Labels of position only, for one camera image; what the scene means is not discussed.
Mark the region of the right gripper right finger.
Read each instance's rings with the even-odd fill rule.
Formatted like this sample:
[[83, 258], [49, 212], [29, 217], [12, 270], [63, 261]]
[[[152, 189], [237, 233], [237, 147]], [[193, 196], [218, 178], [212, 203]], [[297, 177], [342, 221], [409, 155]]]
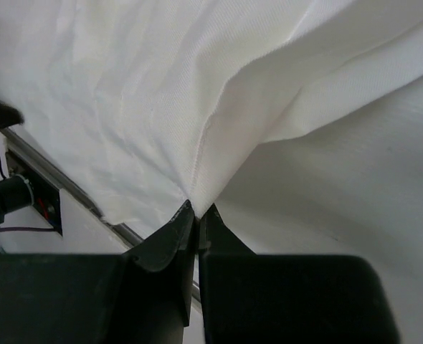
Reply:
[[212, 206], [199, 225], [208, 343], [398, 343], [381, 280], [360, 257], [256, 254]]

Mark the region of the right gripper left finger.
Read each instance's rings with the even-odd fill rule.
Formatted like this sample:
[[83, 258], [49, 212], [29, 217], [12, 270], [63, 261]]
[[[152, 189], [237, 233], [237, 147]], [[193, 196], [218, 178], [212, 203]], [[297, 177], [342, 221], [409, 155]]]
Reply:
[[181, 343], [194, 210], [122, 254], [0, 254], [0, 343]]

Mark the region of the white pleated skirt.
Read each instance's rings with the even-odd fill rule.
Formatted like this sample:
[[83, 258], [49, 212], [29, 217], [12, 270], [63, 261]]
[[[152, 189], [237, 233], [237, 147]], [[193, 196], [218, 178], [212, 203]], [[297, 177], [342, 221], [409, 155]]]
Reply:
[[0, 1], [0, 101], [112, 224], [423, 75], [423, 1]]

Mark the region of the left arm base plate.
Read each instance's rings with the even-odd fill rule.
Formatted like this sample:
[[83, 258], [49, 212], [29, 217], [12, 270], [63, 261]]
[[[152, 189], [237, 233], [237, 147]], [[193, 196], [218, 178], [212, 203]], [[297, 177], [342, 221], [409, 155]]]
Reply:
[[43, 173], [14, 148], [8, 147], [5, 153], [6, 164], [10, 175], [21, 174], [26, 177], [33, 190], [34, 203], [32, 207], [62, 236], [62, 217], [60, 191]]

